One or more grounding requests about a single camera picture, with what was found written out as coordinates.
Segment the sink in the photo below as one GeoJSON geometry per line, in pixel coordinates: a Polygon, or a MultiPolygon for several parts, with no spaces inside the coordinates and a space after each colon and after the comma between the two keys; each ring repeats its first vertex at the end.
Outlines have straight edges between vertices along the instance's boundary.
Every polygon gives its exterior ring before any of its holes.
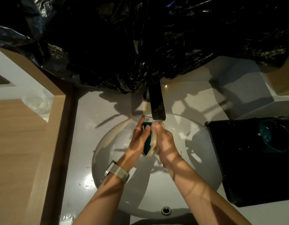
{"type": "MultiPolygon", "coordinates": [[[[118,160],[126,151],[132,132],[141,116],[126,120],[111,129],[94,151],[92,175],[98,188],[112,160],[118,160]]],[[[151,121],[148,115],[145,121],[151,121]]],[[[167,130],[173,133],[174,141],[184,160],[216,191],[222,176],[207,129],[184,117],[166,114],[167,130]]],[[[130,171],[119,209],[141,218],[169,218],[190,212],[158,155],[141,155],[130,171]],[[164,215],[161,209],[169,207],[171,213],[164,215]]]]}

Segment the person's right hand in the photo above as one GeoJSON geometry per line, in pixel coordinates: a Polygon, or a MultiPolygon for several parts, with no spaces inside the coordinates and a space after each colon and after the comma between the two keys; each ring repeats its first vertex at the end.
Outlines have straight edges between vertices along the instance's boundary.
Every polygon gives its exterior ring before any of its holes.
{"type": "Polygon", "coordinates": [[[161,163],[166,167],[172,161],[180,157],[180,154],[173,141],[173,134],[168,130],[165,130],[159,122],[153,123],[157,133],[157,145],[160,149],[159,158],[161,163]]]}

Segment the wooden floor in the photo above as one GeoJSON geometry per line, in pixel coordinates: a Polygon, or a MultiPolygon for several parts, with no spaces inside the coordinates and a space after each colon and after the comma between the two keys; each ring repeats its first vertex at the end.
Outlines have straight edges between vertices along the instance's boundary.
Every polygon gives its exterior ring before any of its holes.
{"type": "Polygon", "coordinates": [[[21,100],[0,100],[0,225],[23,224],[46,127],[21,100]]]}

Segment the person's right arm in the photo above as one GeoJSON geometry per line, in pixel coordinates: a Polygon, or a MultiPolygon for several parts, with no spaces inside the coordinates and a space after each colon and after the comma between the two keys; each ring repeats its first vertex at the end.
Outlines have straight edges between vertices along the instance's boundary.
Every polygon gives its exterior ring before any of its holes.
{"type": "Polygon", "coordinates": [[[251,225],[228,201],[215,192],[178,153],[173,135],[154,122],[159,158],[168,170],[199,225],[251,225]]]}

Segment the person's left hand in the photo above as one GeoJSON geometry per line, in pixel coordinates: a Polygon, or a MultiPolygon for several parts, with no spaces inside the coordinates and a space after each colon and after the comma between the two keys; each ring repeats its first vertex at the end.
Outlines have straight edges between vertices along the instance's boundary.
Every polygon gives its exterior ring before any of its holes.
{"type": "Polygon", "coordinates": [[[141,117],[134,129],[127,151],[125,151],[124,155],[122,155],[122,157],[117,161],[117,165],[127,172],[129,172],[137,163],[141,153],[143,152],[144,143],[151,133],[151,127],[149,125],[146,126],[144,131],[142,131],[143,122],[144,115],[141,117]]]}

